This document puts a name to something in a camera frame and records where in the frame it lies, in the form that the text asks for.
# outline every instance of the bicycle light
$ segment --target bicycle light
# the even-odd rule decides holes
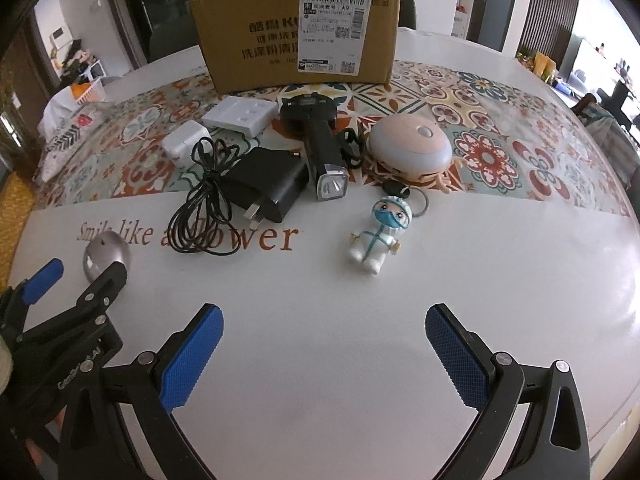
[[[342,198],[347,193],[349,171],[334,134],[338,118],[334,101],[316,92],[285,99],[280,117],[287,130],[303,137],[318,200]]]

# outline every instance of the floral tile pattern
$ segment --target floral tile pattern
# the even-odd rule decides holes
[[[555,201],[628,216],[626,195],[587,131],[569,112],[517,88],[469,72],[396,61],[391,80],[376,84],[313,84],[258,88],[238,95],[282,104],[318,92],[338,107],[337,126],[366,135],[381,118],[397,113],[437,121],[466,166],[445,172],[450,192],[475,192]],[[36,208],[112,197],[188,190],[199,168],[180,170],[162,151],[162,138],[188,120],[200,118],[222,97],[206,74],[139,94],[112,108],[111,117],[87,140],[60,174],[39,183]],[[302,140],[274,120],[257,139],[215,129],[213,137],[238,144],[243,152],[263,145],[300,152]],[[366,158],[351,171],[358,185],[379,185],[393,168]],[[436,179],[412,184],[438,189]]]

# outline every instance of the white charger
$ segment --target white charger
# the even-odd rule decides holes
[[[278,104],[229,95],[202,116],[207,128],[226,128],[254,138],[278,116]]]
[[[167,135],[160,143],[162,149],[166,152],[169,158],[179,168],[190,168],[194,165],[194,161],[191,158],[191,152],[193,147],[202,137],[209,137],[209,131],[202,126],[202,124],[196,121],[186,121],[184,124],[178,126],[174,131]],[[206,151],[209,148],[208,144],[205,144]]]

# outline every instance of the textured blue pad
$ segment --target textured blue pad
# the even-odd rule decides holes
[[[222,338],[222,311],[215,305],[209,306],[209,312],[162,374],[160,401],[168,412],[187,403],[193,387]]]
[[[427,311],[427,339],[462,401],[482,411],[489,400],[487,378],[456,330],[434,306]]]
[[[35,275],[24,284],[22,290],[22,301],[26,305],[37,303],[47,291],[62,278],[65,267],[62,262],[54,258],[47,265],[42,267]]]

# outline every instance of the figurine head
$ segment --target figurine head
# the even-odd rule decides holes
[[[411,208],[397,196],[381,198],[374,204],[372,212],[378,222],[392,229],[407,229],[411,223]]]

